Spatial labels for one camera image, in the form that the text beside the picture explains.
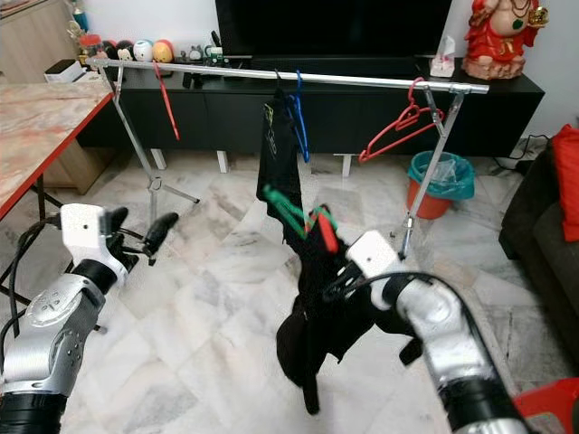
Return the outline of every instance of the clothes rack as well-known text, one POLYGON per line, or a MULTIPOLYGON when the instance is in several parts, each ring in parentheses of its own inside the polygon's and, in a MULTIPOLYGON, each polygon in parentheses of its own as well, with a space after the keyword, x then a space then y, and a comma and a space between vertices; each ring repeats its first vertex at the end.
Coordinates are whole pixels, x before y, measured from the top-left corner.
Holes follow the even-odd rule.
MULTIPOLYGON (((110 86, 110 83, 109 80, 107 79, 105 68, 107 67, 119 68, 119 73, 117 77, 117 86, 114 88, 115 98, 113 99, 113 103, 115 104, 115 108, 117 109, 117 112, 119 113, 119 116, 125 126, 125 129, 128 132, 128 136, 131 140, 131 143, 133 144, 133 147, 135 148, 135 151, 137 152, 138 158, 141 164, 143 165, 143 168, 147 172, 147 175, 149 176, 148 190, 151 192, 151 217, 156 215, 157 212, 156 194, 157 191, 161 188, 168 190, 170 193, 181 195, 182 197, 189 199, 194 203, 198 203, 199 202, 198 199, 189 196, 186 193, 179 192, 172 187, 163 185, 160 176, 153 175, 151 166, 145 155, 145 151, 143 150, 143 147, 140 145, 137 135, 132 130, 132 126, 128 123, 127 117, 125 116, 123 109, 119 104, 124 68, 153 70, 154 63, 147 61, 114 61, 112 59, 90 58, 87 60, 87 64, 99 68, 100 75, 105 80, 107 86, 110 86)), ((367 86, 373 88, 389 88, 389 89, 410 89, 410 87, 413 85, 412 80, 377 79, 369 77, 347 77, 338 75, 307 74, 307 73, 302 73, 298 75, 295 72, 240 70, 232 68, 215 68, 195 65, 178 65, 173 63, 158 63, 157 67, 161 71, 178 71, 193 74, 216 75, 222 77, 241 77, 258 80, 277 80, 278 78, 282 78, 283 80, 298 80, 299 78, 301 78, 302 82, 337 84, 345 86, 367 86)), ((416 194, 416 196, 414 197, 413 206, 408 212, 404 222, 404 236, 402 247, 399 252, 401 259, 405 258, 408 253, 414 222, 416 220, 416 213, 418 212, 418 209, 420 208, 420 205, 422 203, 422 199, 426 194, 426 189, 428 188, 428 185, 432 179, 434 169, 436 168, 436 165, 438 164, 441 158, 442 151, 444 150, 446 141, 450 135, 450 132, 452 131, 452 127, 454 126, 456 117, 460 112, 460 107, 462 106, 462 102, 464 101, 465 96, 469 93, 486 94, 489 92, 488 85, 456 83, 446 81, 419 81, 414 84, 414 88, 417 90, 424 91, 426 100, 431 109, 432 121, 436 125, 437 130, 439 132, 439 139, 436 144, 436 147, 434 148, 432 160, 426 170, 426 174, 424 175, 424 179, 422 181, 420 190, 418 191, 418 194, 416 194), (454 95, 451 107, 449 108, 444 123, 442 123, 440 117, 437 115, 437 108, 434 101, 434 97, 432 95, 433 92, 449 92, 454 95)))

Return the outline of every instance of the rack leg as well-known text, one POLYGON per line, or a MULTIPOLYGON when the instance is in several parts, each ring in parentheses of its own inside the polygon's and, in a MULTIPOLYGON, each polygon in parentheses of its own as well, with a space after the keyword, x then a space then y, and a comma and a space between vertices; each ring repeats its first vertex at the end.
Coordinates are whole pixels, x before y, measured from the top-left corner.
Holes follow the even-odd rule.
POLYGON ((227 162, 227 153, 225 151, 217 151, 217 161, 219 162, 219 171, 222 174, 229 172, 229 163, 227 162))
POLYGON ((165 157, 163 156, 163 151, 160 149, 151 149, 151 154, 153 155, 153 159, 157 164, 157 169, 165 170, 166 169, 166 162, 165 157))
POLYGON ((170 185, 163 184, 163 190, 170 192, 176 196, 180 196, 180 197, 186 199, 187 201, 191 201, 193 203, 199 203, 198 198, 192 196, 191 194, 183 193, 182 191, 177 190, 176 188, 173 188, 170 185))
POLYGON ((148 187, 148 192, 150 195, 149 202, 149 224, 157 219, 157 193, 163 186, 163 180, 160 177, 156 177, 151 181, 148 187))
POLYGON ((410 246, 410 237, 412 235, 416 214, 420 209, 422 199, 424 199, 424 195, 426 194, 426 189, 428 188, 428 185, 431 183, 432 176, 434 175, 434 169, 436 169, 436 165, 441 159, 442 151, 444 150, 446 141, 448 140, 448 137, 451 134, 452 127, 454 126, 454 121, 459 115, 460 107, 462 106, 463 101, 464 101, 464 92, 456 93, 454 99, 452 100, 451 108, 449 109, 449 114, 448 117, 446 118, 446 122, 444 124, 444 128, 442 129, 441 136, 438 139, 436 147, 434 148, 434 153, 432 154, 431 162, 428 164, 428 168, 426 169, 426 174, 424 175, 424 179, 422 180, 420 189, 418 190, 418 194, 416 194, 416 196, 414 197, 413 206, 410 208, 408 216, 406 217, 406 222, 404 224, 405 233, 403 243, 400 251, 398 252, 398 256, 401 259, 406 258, 406 255, 408 254, 408 248, 410 246))

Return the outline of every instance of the plastic hanger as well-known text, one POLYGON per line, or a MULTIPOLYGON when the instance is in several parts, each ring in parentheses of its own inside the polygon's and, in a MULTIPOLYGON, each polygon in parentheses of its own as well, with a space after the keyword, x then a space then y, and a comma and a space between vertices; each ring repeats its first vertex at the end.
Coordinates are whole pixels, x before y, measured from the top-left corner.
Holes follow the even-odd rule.
MULTIPOLYGON (((298 87, 296 89, 295 95, 289 95, 288 99, 291 101, 291 108, 287 108, 288 116, 293 121, 293 131, 298 138, 299 151, 304 157, 304 161, 309 163, 309 147, 308 147, 308 134, 306 133, 306 124, 304 122, 304 116, 301 112, 301 73, 296 70, 298 74, 298 87)), ((281 89, 281 76, 278 70, 275 70, 275 74, 278 76, 278 89, 281 89)))
POLYGON ((298 122, 297 125, 294 126, 294 130, 296 132, 296 136, 298 137, 299 151, 303 155, 304 161, 308 163, 309 162, 308 134, 306 133, 304 116, 301 112, 301 73, 299 72, 299 70, 296 70, 296 74, 298 74, 298 87, 296 89, 296 94, 289 95, 289 98, 293 103, 294 112, 298 116, 297 119, 298 122))
POLYGON ((337 223, 326 207, 319 206, 305 217, 305 213, 299 207, 294 205, 283 193, 271 188, 270 185, 263 187, 263 195, 302 240, 308 237, 308 233, 312 230, 316 221, 319 221, 327 250, 333 253, 337 252, 337 223), (305 228, 302 227, 300 223, 303 222, 304 219, 305 228))
POLYGON ((177 140, 181 140, 179 136, 179 130, 177 129, 177 125, 175 123, 175 118, 173 118, 173 110, 171 109, 171 101, 169 100, 169 96, 166 93, 165 83, 161 78, 161 73, 159 72, 159 67, 156 61, 153 61, 153 69, 155 70, 155 75, 159 80, 159 85, 161 86, 161 93, 163 94, 163 101, 165 102, 166 113, 169 115, 169 120, 171 121, 171 126, 173 127, 173 131, 175 132, 175 138, 177 140))
MULTIPOLYGON (((400 114, 400 116, 398 117, 397 120, 395 120, 392 124, 388 125, 382 131, 380 131, 378 133, 378 135, 370 141, 367 148, 365 150, 363 150, 362 153, 360 154, 360 156, 358 157, 358 161, 360 163, 364 163, 365 161, 368 161, 368 160, 374 158, 375 156, 379 156, 380 154, 386 152, 387 150, 392 149, 395 146, 401 145, 406 140, 409 140, 413 137, 416 137, 419 134, 422 134, 424 131, 426 131, 432 127, 436 127, 436 124, 433 121, 430 124, 428 124, 422 128, 419 128, 419 129, 412 131, 407 136, 404 136, 404 137, 396 140, 395 142, 391 143, 390 145, 387 145, 387 146, 385 146, 377 151, 374 151, 374 152, 372 151, 372 146, 380 138, 382 138, 382 136, 384 134, 386 134, 388 131, 391 131, 391 130, 402 131, 405 128, 411 127, 412 125, 414 125, 415 123, 418 122, 418 119, 420 118, 420 116, 423 113, 429 113, 432 115, 430 107, 420 107, 416 104, 416 102, 414 100, 414 96, 413 96, 414 85, 419 81, 424 81, 424 79, 422 77, 419 77, 418 79, 416 79, 413 82, 413 84, 410 86, 410 89, 408 89, 408 102, 409 102, 408 107, 404 109, 404 111, 400 114)), ((444 112, 442 110, 440 110, 439 108, 437 108, 436 111, 438 113, 438 117, 439 117, 440 121, 442 122, 444 120, 444 112)))

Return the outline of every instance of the green hanger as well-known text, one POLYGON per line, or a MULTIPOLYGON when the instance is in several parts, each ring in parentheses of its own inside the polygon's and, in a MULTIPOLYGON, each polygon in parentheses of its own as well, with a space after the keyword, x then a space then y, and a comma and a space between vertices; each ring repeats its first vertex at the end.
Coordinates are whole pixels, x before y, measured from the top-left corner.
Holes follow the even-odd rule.
MULTIPOLYGON (((294 205, 290 199, 288 199, 285 195, 278 192, 277 190, 271 188, 270 185, 267 184, 263 187, 263 195, 269 203, 275 206, 276 210, 278 210, 283 219, 300 236, 300 238, 305 240, 308 237, 308 234, 306 233, 306 230, 302 224, 299 223, 294 216, 297 216, 301 221, 305 220, 306 224, 310 227, 313 227, 315 222, 308 215, 306 215, 303 210, 294 205)), ((332 223, 334 229, 337 229, 336 221, 325 208, 319 206, 312 213, 315 215, 321 213, 324 214, 332 223)))

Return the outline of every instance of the red hanger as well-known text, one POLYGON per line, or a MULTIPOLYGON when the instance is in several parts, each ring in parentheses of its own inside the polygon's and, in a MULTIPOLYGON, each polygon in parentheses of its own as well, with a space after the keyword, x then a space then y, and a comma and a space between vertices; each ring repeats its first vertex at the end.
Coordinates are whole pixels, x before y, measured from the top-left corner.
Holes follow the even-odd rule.
MULTIPOLYGON (((416 122, 418 122, 418 118, 421 116, 422 113, 431 113, 431 110, 429 107, 420 107, 414 101, 414 96, 413 96, 414 85, 418 81, 424 81, 424 79, 422 77, 417 78, 415 81, 413 81, 413 84, 410 86, 410 89, 408 89, 408 101, 410 102, 408 107, 404 109, 404 111, 400 114, 400 116, 398 117, 397 120, 395 120, 392 124, 390 124, 389 126, 384 128, 382 131, 380 131, 378 133, 378 135, 372 139, 372 141, 368 144, 368 147, 365 150, 363 150, 362 153, 359 155, 358 161, 360 163, 364 163, 365 161, 368 161, 368 160, 374 158, 375 156, 379 156, 380 154, 386 152, 387 150, 392 149, 393 147, 402 144, 406 140, 409 140, 415 136, 418 136, 419 134, 423 133, 427 129, 430 129, 430 128, 436 126, 436 124, 434 122, 431 122, 430 124, 413 131, 412 133, 408 134, 407 136, 404 136, 404 137, 396 140, 394 143, 391 143, 390 145, 385 146, 382 149, 379 149, 377 151, 372 152, 372 146, 384 134, 386 134, 391 129, 394 129, 394 131, 401 131, 405 128, 408 128, 408 127, 414 125, 416 122)), ((444 120, 444 112, 438 108, 436 109, 436 111, 438 112, 438 116, 439 116, 440 120, 443 121, 444 120)))
POLYGON ((157 66, 157 62, 153 61, 153 69, 155 70, 155 75, 159 80, 159 84, 161 86, 161 93, 163 94, 163 101, 165 102, 166 113, 169 115, 169 120, 171 121, 171 125, 173 126, 173 131, 175 131, 175 138, 177 140, 181 140, 179 136, 179 130, 177 129, 177 125, 175 123, 175 118, 173 118, 173 110, 171 109, 171 101, 169 101, 169 96, 166 94, 166 87, 163 79, 161 78, 161 73, 159 72, 159 67, 157 66))

